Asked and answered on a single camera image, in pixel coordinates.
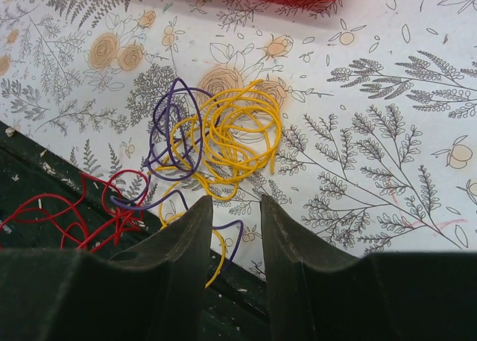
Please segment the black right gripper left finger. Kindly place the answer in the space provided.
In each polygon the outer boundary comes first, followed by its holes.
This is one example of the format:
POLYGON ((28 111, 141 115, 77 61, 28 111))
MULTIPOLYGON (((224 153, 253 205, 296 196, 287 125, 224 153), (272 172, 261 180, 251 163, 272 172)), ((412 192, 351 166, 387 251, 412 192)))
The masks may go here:
POLYGON ((109 260, 77 249, 1 251, 3 340, 196 340, 212 199, 109 260))

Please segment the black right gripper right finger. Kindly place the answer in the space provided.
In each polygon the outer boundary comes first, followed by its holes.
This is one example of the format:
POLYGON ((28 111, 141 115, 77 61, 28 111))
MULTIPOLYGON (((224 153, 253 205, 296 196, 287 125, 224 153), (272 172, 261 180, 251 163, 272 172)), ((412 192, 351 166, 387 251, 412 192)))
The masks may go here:
POLYGON ((354 257, 261 200, 274 340, 474 340, 476 254, 354 257))

